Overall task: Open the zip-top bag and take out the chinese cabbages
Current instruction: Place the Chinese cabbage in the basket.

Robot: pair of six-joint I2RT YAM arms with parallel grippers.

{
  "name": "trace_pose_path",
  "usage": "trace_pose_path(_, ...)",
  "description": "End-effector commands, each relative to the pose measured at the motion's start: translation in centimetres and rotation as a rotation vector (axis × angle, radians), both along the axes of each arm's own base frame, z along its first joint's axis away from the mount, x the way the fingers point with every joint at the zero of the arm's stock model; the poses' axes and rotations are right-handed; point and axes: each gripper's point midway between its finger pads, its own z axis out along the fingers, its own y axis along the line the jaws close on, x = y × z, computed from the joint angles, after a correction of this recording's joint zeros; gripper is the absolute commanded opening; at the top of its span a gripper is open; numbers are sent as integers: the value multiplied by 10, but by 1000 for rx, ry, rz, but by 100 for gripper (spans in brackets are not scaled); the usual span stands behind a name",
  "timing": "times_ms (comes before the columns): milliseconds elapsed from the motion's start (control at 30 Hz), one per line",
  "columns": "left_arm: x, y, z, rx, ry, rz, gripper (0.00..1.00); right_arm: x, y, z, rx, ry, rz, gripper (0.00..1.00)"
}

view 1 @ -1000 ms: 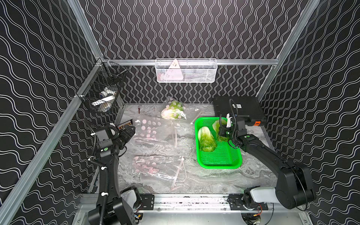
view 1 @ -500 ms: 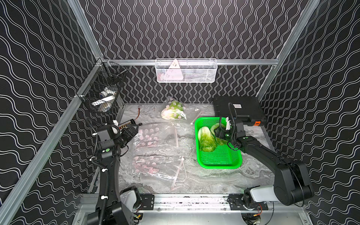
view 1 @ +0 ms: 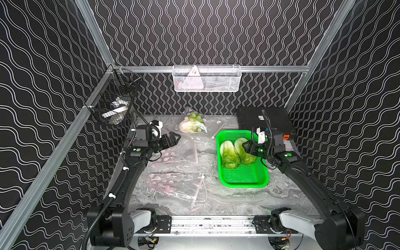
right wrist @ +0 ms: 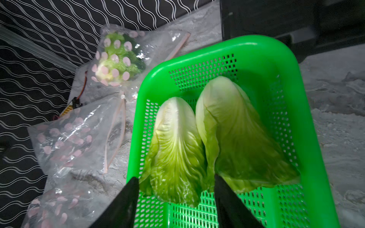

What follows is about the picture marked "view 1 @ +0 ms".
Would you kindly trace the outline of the bagged chinese cabbage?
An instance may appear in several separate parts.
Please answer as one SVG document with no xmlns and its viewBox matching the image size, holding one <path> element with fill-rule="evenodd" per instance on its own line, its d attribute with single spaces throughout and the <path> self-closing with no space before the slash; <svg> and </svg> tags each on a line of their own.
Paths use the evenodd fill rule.
<svg viewBox="0 0 400 250">
<path fill-rule="evenodd" d="M 183 138 L 176 146 L 170 147 L 160 152 L 160 156 L 155 158 L 154 163 L 178 163 L 178 162 L 199 162 L 197 144 L 190 138 Z"/>
<path fill-rule="evenodd" d="M 223 125 L 224 121 L 221 118 L 204 115 L 186 107 L 175 124 L 175 130 L 186 134 L 213 136 Z"/>
</svg>

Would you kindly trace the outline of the green plastic basket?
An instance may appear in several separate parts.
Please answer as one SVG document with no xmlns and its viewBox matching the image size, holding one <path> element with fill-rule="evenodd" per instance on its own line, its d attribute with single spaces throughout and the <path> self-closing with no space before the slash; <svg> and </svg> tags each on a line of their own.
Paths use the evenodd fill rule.
<svg viewBox="0 0 400 250">
<path fill-rule="evenodd" d="M 216 135 L 218 172 L 230 188 L 262 188 L 269 183 L 265 161 L 245 152 L 242 145 L 258 139 L 249 130 L 223 130 Z"/>
</svg>

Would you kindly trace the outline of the zip-top bag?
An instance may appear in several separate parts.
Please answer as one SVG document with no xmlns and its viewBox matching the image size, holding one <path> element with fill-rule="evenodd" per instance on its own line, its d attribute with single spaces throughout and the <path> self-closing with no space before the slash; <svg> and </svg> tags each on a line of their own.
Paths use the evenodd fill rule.
<svg viewBox="0 0 400 250">
<path fill-rule="evenodd" d="M 171 204 L 173 209 L 194 212 L 208 200 L 204 174 L 181 172 L 150 174 L 147 193 Z"/>
</svg>

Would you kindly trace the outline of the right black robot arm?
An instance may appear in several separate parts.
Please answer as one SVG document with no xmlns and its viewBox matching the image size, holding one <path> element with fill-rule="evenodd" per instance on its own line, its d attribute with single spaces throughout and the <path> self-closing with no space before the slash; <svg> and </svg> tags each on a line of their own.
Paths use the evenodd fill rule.
<svg viewBox="0 0 400 250">
<path fill-rule="evenodd" d="M 271 212 L 266 225 L 274 232 L 295 230 L 314 239 L 323 250 L 356 249 L 364 242 L 365 213 L 344 202 L 328 190 L 307 168 L 285 141 L 296 138 L 296 130 L 285 108 L 241 107 L 237 110 L 239 128 L 249 130 L 251 138 L 243 144 L 248 154 L 266 160 L 291 179 L 312 202 L 318 218 L 288 207 Z"/>
</svg>

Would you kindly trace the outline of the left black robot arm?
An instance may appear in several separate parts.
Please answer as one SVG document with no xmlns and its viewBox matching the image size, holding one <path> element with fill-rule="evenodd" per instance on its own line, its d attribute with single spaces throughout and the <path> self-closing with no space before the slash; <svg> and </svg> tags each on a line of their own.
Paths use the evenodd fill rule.
<svg viewBox="0 0 400 250">
<path fill-rule="evenodd" d="M 170 132 L 161 133 L 160 121 L 144 121 L 138 125 L 132 119 L 132 134 L 128 138 L 119 160 L 122 170 L 99 206 L 91 207 L 86 215 L 88 230 L 83 238 L 81 249 L 91 246 L 130 248 L 133 236 L 140 230 L 156 228 L 156 212 L 153 209 L 139 209 L 132 215 L 128 212 L 130 199 L 137 181 L 154 154 L 176 146 L 181 135 Z"/>
</svg>

